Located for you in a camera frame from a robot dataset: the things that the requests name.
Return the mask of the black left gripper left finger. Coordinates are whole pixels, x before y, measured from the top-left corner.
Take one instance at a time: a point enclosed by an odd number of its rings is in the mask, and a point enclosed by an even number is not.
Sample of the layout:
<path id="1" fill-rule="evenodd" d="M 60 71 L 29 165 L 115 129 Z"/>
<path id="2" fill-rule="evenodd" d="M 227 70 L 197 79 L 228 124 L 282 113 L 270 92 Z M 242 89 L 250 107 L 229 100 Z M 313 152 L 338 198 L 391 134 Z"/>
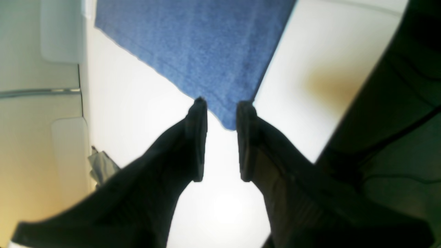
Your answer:
<path id="1" fill-rule="evenodd" d="M 178 198 L 201 182 L 207 103 L 194 100 L 184 119 L 80 203 L 39 222 L 20 222 L 11 242 L 29 248 L 165 248 Z"/>

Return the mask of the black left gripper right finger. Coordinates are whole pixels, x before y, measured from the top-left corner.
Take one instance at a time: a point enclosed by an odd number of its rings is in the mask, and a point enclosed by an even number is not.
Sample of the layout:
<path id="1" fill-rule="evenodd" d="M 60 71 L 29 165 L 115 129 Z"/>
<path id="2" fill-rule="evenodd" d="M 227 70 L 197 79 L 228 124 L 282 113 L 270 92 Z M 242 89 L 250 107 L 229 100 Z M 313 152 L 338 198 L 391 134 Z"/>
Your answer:
<path id="1" fill-rule="evenodd" d="M 428 248 L 429 224 L 374 203 L 313 166 L 252 103 L 237 105 L 241 179 L 264 197 L 265 248 Z"/>

